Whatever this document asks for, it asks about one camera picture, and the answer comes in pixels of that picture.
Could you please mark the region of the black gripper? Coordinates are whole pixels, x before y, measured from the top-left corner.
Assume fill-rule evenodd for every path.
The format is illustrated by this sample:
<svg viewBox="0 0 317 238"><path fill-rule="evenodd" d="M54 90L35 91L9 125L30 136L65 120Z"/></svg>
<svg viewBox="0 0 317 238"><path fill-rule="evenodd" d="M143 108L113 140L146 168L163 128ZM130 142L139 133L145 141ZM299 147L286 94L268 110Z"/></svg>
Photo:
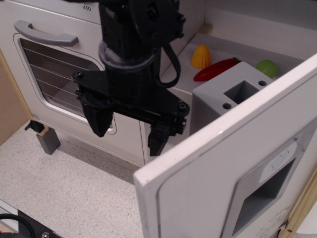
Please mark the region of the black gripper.
<svg viewBox="0 0 317 238"><path fill-rule="evenodd" d="M177 84L181 72L178 58L174 55L169 58L176 78L168 83L159 78L158 57L145 68L132 72L107 68L73 73L72 79L78 84L76 95L94 134L104 137L113 113L146 122L151 125L148 147L153 157L162 153L170 135L183 133L190 108L169 92L169 88Z"/></svg>

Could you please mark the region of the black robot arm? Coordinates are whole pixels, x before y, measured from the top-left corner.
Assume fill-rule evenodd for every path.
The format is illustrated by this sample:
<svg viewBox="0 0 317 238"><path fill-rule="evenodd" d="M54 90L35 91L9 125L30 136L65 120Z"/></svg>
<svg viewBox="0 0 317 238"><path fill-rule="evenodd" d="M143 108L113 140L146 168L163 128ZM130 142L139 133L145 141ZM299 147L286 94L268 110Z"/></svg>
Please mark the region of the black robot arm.
<svg viewBox="0 0 317 238"><path fill-rule="evenodd" d="M181 66L170 43L182 38L177 0L101 0L103 71L77 71L77 98L93 132L103 137L114 113L148 123L151 156L182 134L190 107L170 92Z"/></svg>

